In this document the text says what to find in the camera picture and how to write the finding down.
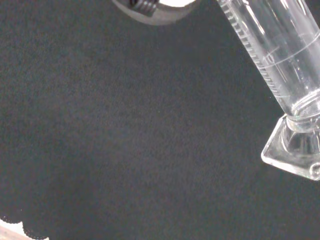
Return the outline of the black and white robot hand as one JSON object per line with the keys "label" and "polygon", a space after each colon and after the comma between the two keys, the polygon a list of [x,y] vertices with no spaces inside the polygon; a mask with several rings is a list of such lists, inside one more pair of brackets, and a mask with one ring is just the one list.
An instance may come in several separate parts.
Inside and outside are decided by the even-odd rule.
{"label": "black and white robot hand", "polygon": [[199,0],[114,0],[125,15],[151,26],[173,24],[189,15]]}

